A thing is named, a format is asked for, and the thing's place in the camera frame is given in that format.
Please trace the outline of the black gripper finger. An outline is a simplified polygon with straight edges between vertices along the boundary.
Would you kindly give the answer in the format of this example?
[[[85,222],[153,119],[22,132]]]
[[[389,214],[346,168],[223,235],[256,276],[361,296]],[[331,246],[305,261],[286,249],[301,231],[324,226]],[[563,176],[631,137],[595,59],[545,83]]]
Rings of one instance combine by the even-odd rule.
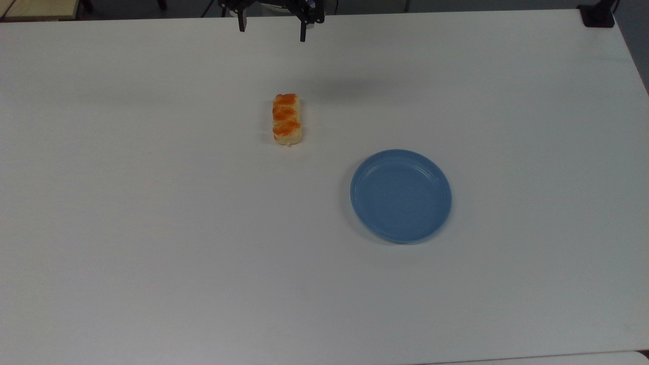
[[[325,21],[325,6],[301,6],[295,16],[300,20],[300,42],[306,42],[309,25],[322,24]]]
[[[246,6],[246,5],[237,5],[236,7],[233,6],[233,7],[230,8],[230,10],[234,14],[236,14],[239,31],[241,31],[241,32],[246,31],[246,12],[247,12],[247,9],[248,9],[248,6]]]

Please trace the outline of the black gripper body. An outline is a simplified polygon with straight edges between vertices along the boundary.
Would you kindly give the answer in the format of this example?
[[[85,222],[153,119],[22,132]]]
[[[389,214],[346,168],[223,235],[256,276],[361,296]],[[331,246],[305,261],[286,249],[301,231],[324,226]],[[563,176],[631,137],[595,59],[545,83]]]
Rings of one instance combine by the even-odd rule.
[[[234,13],[241,13],[255,4],[295,16],[325,13],[325,1],[218,1],[218,7]]]

